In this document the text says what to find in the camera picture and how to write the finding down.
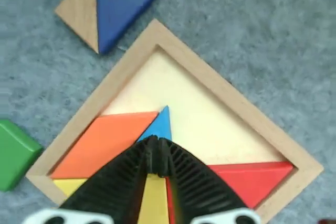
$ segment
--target gray carpet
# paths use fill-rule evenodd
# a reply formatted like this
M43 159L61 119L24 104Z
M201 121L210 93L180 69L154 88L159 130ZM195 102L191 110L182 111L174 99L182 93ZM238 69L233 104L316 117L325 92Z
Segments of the gray carpet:
M53 14L59 2L0 0L2 117L47 147L157 18L324 165L271 223L336 218L335 0L157 0L108 56ZM23 179L0 193L0 224L51 206Z

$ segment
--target green square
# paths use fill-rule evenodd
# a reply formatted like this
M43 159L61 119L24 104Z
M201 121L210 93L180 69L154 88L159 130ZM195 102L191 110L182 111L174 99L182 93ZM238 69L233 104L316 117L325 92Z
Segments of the green square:
M0 120L0 190L13 189L36 160L42 146L10 120Z

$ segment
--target wooden frame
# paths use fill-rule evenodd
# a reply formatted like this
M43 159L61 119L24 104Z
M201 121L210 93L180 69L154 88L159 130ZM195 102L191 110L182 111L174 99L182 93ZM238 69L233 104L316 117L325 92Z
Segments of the wooden frame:
M295 166L290 176L256 208L263 223L268 222L306 188L323 171L323 167L157 20L153 20L148 25L121 60L107 74L31 167L27 178L47 197L55 203L61 204L66 196L56 187L48 174L93 119L118 95L158 48L164 50L185 71L196 78L209 92L227 105Z

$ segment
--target red triangle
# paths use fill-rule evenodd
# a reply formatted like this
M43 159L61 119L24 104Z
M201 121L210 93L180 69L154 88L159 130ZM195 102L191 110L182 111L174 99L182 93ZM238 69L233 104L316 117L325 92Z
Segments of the red triangle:
M292 171L289 162L255 164L209 165L242 199L249 208L255 208ZM174 206L169 180L167 200L170 224L175 224Z

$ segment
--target blue tangram piece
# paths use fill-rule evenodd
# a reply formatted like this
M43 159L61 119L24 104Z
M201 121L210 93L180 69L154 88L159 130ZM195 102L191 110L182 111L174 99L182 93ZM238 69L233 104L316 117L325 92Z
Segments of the blue tangram piece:
M97 0L98 49L106 54L153 0Z
M143 140L151 135L156 135L158 137L164 137L168 140L172 140L172 134L170 131L170 116L169 107L166 106L154 119L154 121L149 125L147 130L139 137L138 141Z

